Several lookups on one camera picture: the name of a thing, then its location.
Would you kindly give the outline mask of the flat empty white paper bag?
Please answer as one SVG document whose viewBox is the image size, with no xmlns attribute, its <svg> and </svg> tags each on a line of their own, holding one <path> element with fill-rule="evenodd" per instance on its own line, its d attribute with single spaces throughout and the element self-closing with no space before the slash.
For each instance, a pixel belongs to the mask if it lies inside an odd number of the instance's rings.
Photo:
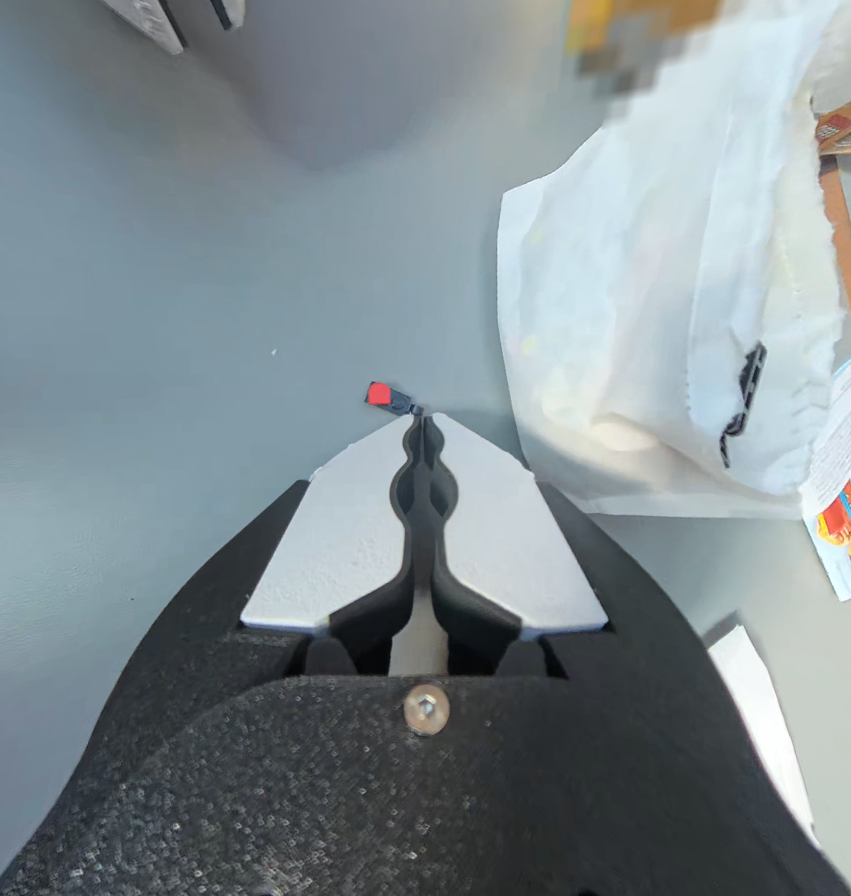
<svg viewBox="0 0 851 896">
<path fill-rule="evenodd" d="M 811 802 L 767 666 L 744 625 L 732 622 L 707 648 L 778 795 L 815 847 Z"/>
</svg>

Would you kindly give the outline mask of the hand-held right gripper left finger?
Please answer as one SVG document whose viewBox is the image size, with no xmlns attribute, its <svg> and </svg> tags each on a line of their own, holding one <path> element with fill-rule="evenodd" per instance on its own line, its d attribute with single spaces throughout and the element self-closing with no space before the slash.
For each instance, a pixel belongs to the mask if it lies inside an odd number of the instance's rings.
<svg viewBox="0 0 851 896">
<path fill-rule="evenodd" d="M 248 628 L 387 658 L 415 599 L 409 520 L 421 420 L 397 418 L 316 469 L 240 613 Z"/>
</svg>

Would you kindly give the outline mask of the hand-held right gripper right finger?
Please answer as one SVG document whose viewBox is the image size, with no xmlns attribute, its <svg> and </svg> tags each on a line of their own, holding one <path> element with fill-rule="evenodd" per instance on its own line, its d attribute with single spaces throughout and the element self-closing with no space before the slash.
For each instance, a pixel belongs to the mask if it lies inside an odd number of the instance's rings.
<svg viewBox="0 0 851 896">
<path fill-rule="evenodd" d="M 443 413 L 424 420 L 423 448 L 435 538 L 432 606 L 452 642 L 479 658 L 501 658 L 516 641 L 607 626 L 529 469 Z"/>
</svg>

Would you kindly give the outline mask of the full white paper bag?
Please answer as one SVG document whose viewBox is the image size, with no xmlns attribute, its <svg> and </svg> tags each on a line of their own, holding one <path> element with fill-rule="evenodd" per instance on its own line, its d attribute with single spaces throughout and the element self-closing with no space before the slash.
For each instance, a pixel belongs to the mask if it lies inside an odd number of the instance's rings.
<svg viewBox="0 0 851 896">
<path fill-rule="evenodd" d="M 584 511 L 797 520 L 843 323 L 808 78 L 839 2 L 657 17 L 634 72 L 581 52 L 606 118 L 506 192 L 497 314 L 534 476 Z M 745 432 L 738 377 L 767 349 Z"/>
</svg>

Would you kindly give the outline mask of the torn white paper bag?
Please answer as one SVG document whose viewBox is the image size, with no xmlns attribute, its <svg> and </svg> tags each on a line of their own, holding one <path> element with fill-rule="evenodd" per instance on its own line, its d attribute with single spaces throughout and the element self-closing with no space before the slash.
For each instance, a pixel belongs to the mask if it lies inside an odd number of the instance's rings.
<svg viewBox="0 0 851 896">
<path fill-rule="evenodd" d="M 851 102 L 851 1 L 839 2 L 809 69 L 817 117 Z"/>
</svg>

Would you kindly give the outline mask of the minifigure instruction booklet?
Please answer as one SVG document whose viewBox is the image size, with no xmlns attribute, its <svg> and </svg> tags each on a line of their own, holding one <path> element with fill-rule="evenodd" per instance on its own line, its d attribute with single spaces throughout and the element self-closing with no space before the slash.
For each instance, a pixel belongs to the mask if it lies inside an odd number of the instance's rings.
<svg viewBox="0 0 851 896">
<path fill-rule="evenodd" d="M 802 520 L 830 585 L 839 601 L 851 600 L 851 358 L 834 375 L 801 498 Z"/>
</svg>

